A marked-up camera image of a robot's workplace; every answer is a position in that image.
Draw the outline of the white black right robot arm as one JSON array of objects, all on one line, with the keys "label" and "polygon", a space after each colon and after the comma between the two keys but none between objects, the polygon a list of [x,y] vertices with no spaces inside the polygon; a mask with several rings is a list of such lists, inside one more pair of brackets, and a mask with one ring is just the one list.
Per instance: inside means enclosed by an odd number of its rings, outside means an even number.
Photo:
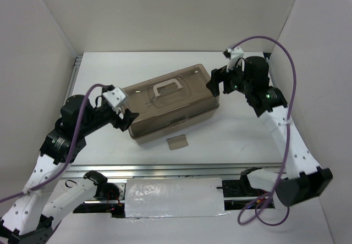
[{"label": "white black right robot arm", "polygon": [[244,171],[244,179],[239,188],[245,195],[253,195],[258,189],[274,189],[280,202],[291,207],[321,195],[333,174],[322,168],[312,156],[301,138],[294,122],[289,119],[289,106],[280,89],[269,82],[269,65],[263,57],[248,57],[244,64],[236,64],[211,71],[211,79],[206,87],[217,97],[219,84],[223,93],[238,91],[245,95],[257,117],[268,128],[275,144],[285,159],[285,178],[263,169],[252,168]]}]

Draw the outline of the beige plastic toolbox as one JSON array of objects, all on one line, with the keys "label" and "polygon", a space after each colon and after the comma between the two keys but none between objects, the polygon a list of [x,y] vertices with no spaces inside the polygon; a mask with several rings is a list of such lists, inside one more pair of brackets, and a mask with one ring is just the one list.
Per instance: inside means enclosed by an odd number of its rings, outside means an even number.
[{"label": "beige plastic toolbox", "polygon": [[219,98],[206,87],[210,78],[196,64],[125,87],[122,110],[139,114],[128,128],[130,137],[141,145],[211,118]]}]

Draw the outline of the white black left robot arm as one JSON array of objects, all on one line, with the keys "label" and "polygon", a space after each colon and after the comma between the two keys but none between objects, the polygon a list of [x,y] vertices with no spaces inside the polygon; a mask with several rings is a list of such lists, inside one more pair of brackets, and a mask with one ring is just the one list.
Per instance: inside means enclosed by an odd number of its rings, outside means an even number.
[{"label": "white black left robot arm", "polygon": [[85,147],[85,137],[107,124],[125,131],[138,117],[120,108],[128,96],[120,89],[101,95],[93,107],[83,95],[71,96],[61,108],[61,117],[46,136],[36,166],[20,197],[1,217],[1,237],[8,243],[46,243],[65,216],[84,201],[118,197],[116,186],[101,173],[91,170],[68,192],[53,201],[49,198],[63,173]]}]

